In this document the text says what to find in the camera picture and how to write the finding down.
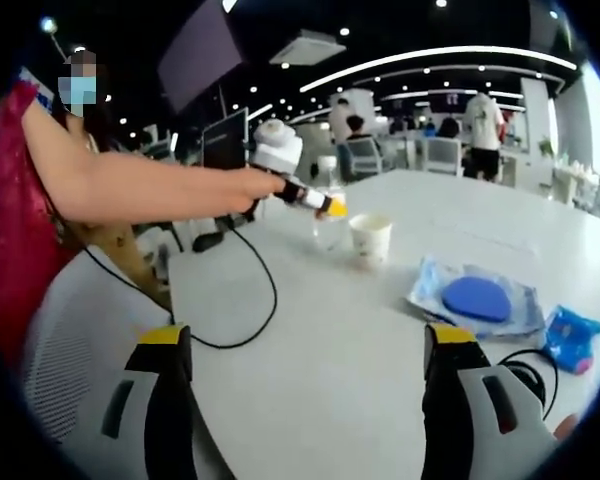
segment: plastic bottle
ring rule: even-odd
[[[316,190],[330,197],[335,197],[346,204],[344,186],[338,178],[337,166],[338,162],[336,157],[319,157],[319,174],[314,185]],[[343,242],[346,233],[346,217],[322,216],[314,218],[313,235],[320,250],[329,252],[337,249]]]

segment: ceiling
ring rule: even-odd
[[[520,92],[520,74],[487,68],[435,71],[442,65],[494,65],[528,69],[555,75],[570,83],[577,72],[544,61],[513,55],[463,53],[439,55],[391,63],[358,72],[301,94],[299,88],[342,69],[381,57],[434,47],[458,45],[496,45],[548,53],[579,64],[583,60],[580,44],[570,39],[563,18],[553,18],[550,7],[540,0],[448,0],[446,8],[435,0],[238,0],[229,21],[246,59],[196,99],[185,112],[175,116],[162,93],[156,66],[165,49],[200,0],[162,0],[142,4],[130,0],[50,0],[47,14],[58,24],[56,38],[66,52],[84,45],[107,65],[112,83],[110,106],[115,118],[116,136],[131,148],[131,131],[158,123],[183,137],[195,138],[204,125],[222,118],[219,87],[227,108],[234,104],[250,111],[269,103],[278,117],[310,112],[338,87],[358,86],[374,91],[376,103],[383,97],[408,91],[444,88],[475,89],[490,81],[494,90]],[[350,35],[342,37],[342,27]],[[292,40],[301,29],[326,33],[338,38],[347,51],[318,65],[282,70],[269,59]],[[51,40],[44,38],[32,70],[53,88],[57,64],[61,61]],[[425,67],[434,67],[426,75]],[[417,72],[391,75],[398,71]],[[380,82],[373,78],[381,76]],[[561,85],[548,80],[550,92]],[[251,93],[256,86],[258,91]]]

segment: woman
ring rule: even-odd
[[[79,145],[83,145],[93,153],[108,152],[109,145],[109,118],[110,114],[106,104],[85,112],[84,117],[70,113],[60,96],[56,95],[52,104],[52,116],[62,125]],[[161,291],[159,282],[147,262],[138,251],[135,236],[130,223],[120,222],[115,224],[95,224],[69,222],[65,225],[57,224],[59,241],[82,247],[96,245],[135,283],[143,292],[164,308],[171,308],[169,294]]]
[[[128,225],[243,212],[284,188],[282,179],[254,169],[164,165],[90,150],[36,93],[17,81],[0,101],[0,352],[12,368],[46,289],[75,255],[57,241],[47,193],[66,220]]]

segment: white cup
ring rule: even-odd
[[[392,226],[388,217],[373,213],[363,213],[349,221],[358,267],[373,270],[387,261]]]

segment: white table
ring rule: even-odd
[[[560,302],[600,319],[597,218],[486,182],[402,170],[348,187],[347,202],[351,214],[395,219],[384,273],[316,254],[310,215],[289,209],[241,229],[278,287],[269,327],[237,350],[193,344],[193,390],[241,480],[420,478],[424,324],[400,297],[426,253],[534,284],[547,310]],[[176,321],[207,340],[240,340],[271,308],[262,268],[234,235],[173,258],[170,276]],[[483,348],[495,363],[522,347]],[[526,360],[551,392],[551,370]],[[582,412],[599,383],[600,337],[588,373],[561,372],[548,427]]]

